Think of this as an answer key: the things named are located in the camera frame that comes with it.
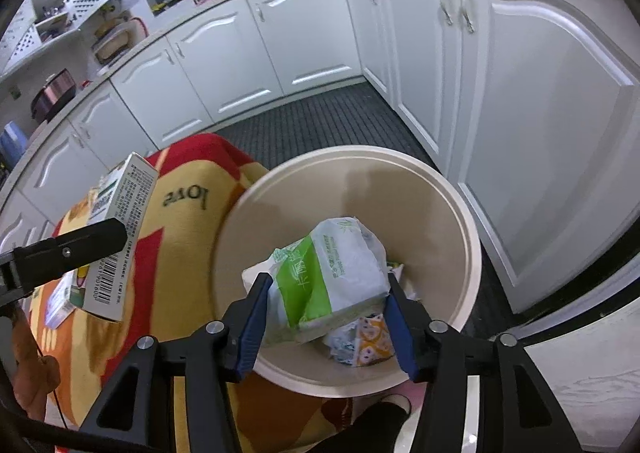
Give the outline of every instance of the floor mat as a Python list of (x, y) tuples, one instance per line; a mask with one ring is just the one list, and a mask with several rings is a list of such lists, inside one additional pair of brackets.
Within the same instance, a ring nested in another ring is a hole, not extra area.
[[(315, 149), (342, 144), (388, 147), (436, 167), (369, 83), (295, 100), (218, 133), (267, 168)], [(483, 249), (480, 290), (463, 332), (486, 338), (513, 325), (513, 313)]]

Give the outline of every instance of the trash can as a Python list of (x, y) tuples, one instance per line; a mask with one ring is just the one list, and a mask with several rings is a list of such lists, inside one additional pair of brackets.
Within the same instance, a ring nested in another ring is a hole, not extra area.
[[(318, 222), (355, 216), (380, 239), (434, 319), (460, 330), (478, 294), (482, 258), (475, 223), (436, 170), (403, 153), (337, 146), (273, 169), (242, 195), (218, 237), (212, 265), (216, 314), (244, 297), (241, 273)], [(349, 367), (312, 341), (263, 347), (255, 371), (272, 383), (317, 397), (355, 397), (407, 379), (395, 358)]]

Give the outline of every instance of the foot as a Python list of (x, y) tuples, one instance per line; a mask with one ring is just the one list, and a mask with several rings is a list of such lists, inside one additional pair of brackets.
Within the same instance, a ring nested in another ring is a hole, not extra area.
[(400, 395), (399, 393), (387, 395), (384, 399), (380, 400), (380, 402), (395, 404), (396, 406), (401, 407), (407, 415), (411, 413), (411, 402), (408, 398), (404, 395)]

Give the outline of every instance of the metal bolt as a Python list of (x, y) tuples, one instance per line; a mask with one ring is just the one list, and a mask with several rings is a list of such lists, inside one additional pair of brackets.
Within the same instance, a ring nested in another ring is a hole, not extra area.
[(225, 324), (222, 321), (210, 321), (205, 327), (209, 334), (217, 334), (218, 332), (222, 332), (224, 328)]
[(514, 347), (517, 342), (518, 340), (511, 334), (502, 334), (500, 336), (500, 343), (504, 344), (506, 347)]
[(434, 319), (431, 323), (429, 323), (429, 328), (431, 332), (436, 332), (436, 334), (444, 334), (449, 328), (444, 321), (440, 321), (439, 319)]
[(152, 344), (154, 344), (154, 338), (151, 336), (142, 336), (139, 340), (138, 340), (138, 348), (140, 350), (146, 350), (148, 349)]

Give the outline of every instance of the green label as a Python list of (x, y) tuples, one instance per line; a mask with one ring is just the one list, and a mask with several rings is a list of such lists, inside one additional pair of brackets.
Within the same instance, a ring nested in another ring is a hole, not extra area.
[(291, 328), (331, 314), (329, 295), (311, 237), (305, 237), (287, 253), (276, 274), (276, 282)]

